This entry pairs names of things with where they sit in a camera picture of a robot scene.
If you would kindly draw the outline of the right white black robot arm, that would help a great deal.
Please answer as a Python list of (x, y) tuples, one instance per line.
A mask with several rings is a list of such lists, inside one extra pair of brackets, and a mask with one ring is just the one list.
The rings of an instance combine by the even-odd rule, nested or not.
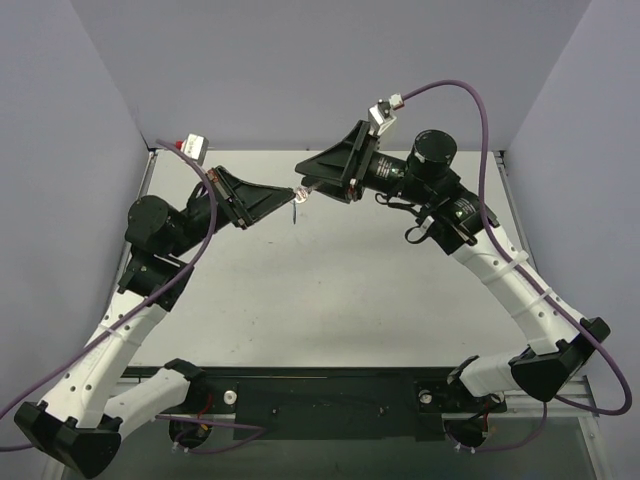
[(451, 163), (455, 140), (440, 130), (419, 133), (404, 160), (383, 154), (360, 121), (338, 144), (298, 163), (306, 187), (350, 203), (372, 190), (379, 203), (431, 219), (424, 237), (469, 269), (524, 333), (523, 352), (472, 356), (451, 372), (449, 402), (468, 409), (493, 393), (522, 390), (552, 400), (610, 334), (601, 318), (585, 318), (561, 304), (555, 292), (509, 240), (495, 215), (480, 216), (476, 194), (461, 183)]

